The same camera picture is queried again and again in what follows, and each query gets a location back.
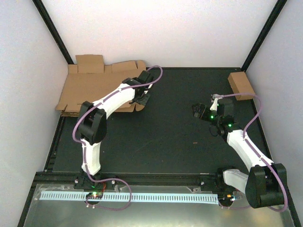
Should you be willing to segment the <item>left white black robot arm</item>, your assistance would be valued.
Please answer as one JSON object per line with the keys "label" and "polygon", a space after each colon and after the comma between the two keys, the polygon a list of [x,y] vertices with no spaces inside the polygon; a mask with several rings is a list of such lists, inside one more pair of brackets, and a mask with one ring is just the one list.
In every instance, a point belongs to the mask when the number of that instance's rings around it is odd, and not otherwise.
{"label": "left white black robot arm", "polygon": [[101,185],[102,178],[97,173],[101,170],[99,155],[100,145],[107,133],[108,117],[125,103],[134,103],[145,99],[152,86],[153,76],[142,74],[137,78],[127,78],[107,96],[94,101],[85,101],[80,107],[78,127],[79,143],[82,144],[85,183],[91,189]]}

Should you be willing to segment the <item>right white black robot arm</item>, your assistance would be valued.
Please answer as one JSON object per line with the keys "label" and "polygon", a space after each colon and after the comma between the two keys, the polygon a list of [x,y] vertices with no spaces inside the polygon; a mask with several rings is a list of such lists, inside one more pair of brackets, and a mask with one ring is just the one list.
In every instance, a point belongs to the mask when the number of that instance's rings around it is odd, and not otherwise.
{"label": "right white black robot arm", "polygon": [[252,208],[285,211],[288,207],[286,168],[265,156],[241,129],[234,119],[233,101],[214,95],[210,107],[193,104],[192,112],[194,117],[209,122],[217,130],[216,134],[236,151],[249,172],[224,169],[215,179],[216,187],[221,191],[230,187],[237,189],[245,194]]}

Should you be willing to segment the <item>stack of flat cardboard blanks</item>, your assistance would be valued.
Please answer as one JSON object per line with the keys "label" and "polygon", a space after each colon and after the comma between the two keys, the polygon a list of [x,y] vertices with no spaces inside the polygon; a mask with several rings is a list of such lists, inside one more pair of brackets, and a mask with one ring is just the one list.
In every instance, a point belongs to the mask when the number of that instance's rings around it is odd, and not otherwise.
{"label": "stack of flat cardboard blanks", "polygon": [[61,116],[62,117],[78,117],[79,112],[66,112],[66,111],[61,111]]}

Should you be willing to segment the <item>black aluminium rail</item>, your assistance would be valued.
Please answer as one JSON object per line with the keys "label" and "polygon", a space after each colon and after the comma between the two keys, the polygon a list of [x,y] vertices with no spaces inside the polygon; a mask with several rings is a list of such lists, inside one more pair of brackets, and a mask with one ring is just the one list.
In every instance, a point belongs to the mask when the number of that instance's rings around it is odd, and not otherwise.
{"label": "black aluminium rail", "polygon": [[[37,172],[33,182],[72,184],[79,173],[80,172]],[[101,173],[94,176],[94,179],[121,179],[129,185],[200,186],[199,175],[200,174]]]}

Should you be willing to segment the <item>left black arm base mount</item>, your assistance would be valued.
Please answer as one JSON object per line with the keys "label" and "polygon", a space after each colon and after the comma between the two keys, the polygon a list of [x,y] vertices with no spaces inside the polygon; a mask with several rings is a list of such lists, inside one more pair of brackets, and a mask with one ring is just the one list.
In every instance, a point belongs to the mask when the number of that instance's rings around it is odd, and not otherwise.
{"label": "left black arm base mount", "polygon": [[74,189],[83,190],[83,191],[92,191],[92,190],[114,190],[114,187],[117,185],[117,180],[109,180],[106,182],[94,182],[91,181],[85,172],[80,172],[77,174],[74,181]]}

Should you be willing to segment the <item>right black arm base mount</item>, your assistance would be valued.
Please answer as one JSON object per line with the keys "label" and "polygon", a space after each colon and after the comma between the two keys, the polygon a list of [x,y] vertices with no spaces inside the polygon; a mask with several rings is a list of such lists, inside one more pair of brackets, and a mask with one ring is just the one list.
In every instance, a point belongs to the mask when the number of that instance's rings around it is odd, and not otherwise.
{"label": "right black arm base mount", "polygon": [[226,168],[218,168],[215,173],[200,173],[200,186],[206,191],[224,192],[228,185],[223,178],[223,172]]}

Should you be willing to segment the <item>metal front plate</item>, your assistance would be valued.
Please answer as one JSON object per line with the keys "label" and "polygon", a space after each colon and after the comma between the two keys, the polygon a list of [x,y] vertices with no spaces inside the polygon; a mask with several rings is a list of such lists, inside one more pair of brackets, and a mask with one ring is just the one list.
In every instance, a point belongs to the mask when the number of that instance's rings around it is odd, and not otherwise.
{"label": "metal front plate", "polygon": [[[134,193],[203,194],[187,187],[140,187]],[[26,227],[293,227],[289,211],[274,212],[267,208],[246,209],[244,196],[237,194],[230,209],[201,203],[42,201],[44,191],[76,191],[68,185],[36,188]],[[126,187],[113,192],[129,192]]]}

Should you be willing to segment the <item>left black frame post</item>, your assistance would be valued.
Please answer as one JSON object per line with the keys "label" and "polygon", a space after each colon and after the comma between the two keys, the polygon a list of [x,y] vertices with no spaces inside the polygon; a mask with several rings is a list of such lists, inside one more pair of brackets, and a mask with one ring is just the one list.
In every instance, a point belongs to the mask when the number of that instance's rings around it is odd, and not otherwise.
{"label": "left black frame post", "polygon": [[44,3],[42,0],[32,0],[33,4],[35,5],[38,13],[40,14],[42,20],[44,21],[48,31],[50,32],[51,36],[53,37],[55,43],[57,44],[62,56],[66,60],[67,64],[74,64],[71,55],[69,54],[66,45],[64,44],[53,20],[51,19]]}

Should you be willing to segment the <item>folded small cardboard box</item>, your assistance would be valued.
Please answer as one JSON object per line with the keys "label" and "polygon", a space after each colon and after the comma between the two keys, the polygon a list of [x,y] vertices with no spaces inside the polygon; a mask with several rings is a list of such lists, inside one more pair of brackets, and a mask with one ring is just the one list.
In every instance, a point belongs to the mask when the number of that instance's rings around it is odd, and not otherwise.
{"label": "folded small cardboard box", "polygon": [[228,76],[229,84],[237,101],[250,100],[255,94],[245,72],[232,72]]}

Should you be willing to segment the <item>right black frame post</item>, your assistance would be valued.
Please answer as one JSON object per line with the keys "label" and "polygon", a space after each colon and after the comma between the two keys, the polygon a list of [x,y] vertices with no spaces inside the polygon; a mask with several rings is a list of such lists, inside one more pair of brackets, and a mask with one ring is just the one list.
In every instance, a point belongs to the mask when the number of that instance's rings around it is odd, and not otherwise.
{"label": "right black frame post", "polygon": [[254,60],[255,56],[257,55],[260,47],[262,46],[264,40],[266,39],[267,35],[269,34],[272,26],[274,25],[275,21],[277,20],[278,16],[280,15],[281,11],[283,10],[284,6],[288,0],[277,0],[273,9],[271,10],[265,24],[263,25],[256,41],[254,42],[246,60],[244,61],[241,70],[246,72],[249,66],[251,65],[252,61]]}

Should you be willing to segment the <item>black frame post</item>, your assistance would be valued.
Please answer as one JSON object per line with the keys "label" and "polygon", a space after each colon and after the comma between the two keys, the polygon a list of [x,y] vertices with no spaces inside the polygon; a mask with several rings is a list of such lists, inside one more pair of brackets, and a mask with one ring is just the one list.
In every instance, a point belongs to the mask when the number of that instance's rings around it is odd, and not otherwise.
{"label": "black frame post", "polygon": [[33,4],[35,5],[38,13],[40,14],[42,20],[44,21],[48,31],[50,32],[51,36],[53,37],[55,43],[57,44],[62,56],[66,60],[67,64],[74,64],[71,55],[69,54],[66,45],[64,44],[53,20],[51,19],[44,3],[42,0],[32,0]]}
{"label": "black frame post", "polygon": [[262,46],[264,40],[266,39],[267,35],[269,34],[272,26],[274,25],[275,21],[277,20],[278,16],[280,15],[281,11],[283,10],[284,6],[288,0],[277,0],[273,9],[271,10],[265,24],[263,25],[256,41],[254,42],[246,60],[244,61],[241,70],[246,72],[249,66],[251,65],[252,61],[254,60],[255,56],[257,55],[260,47]]}

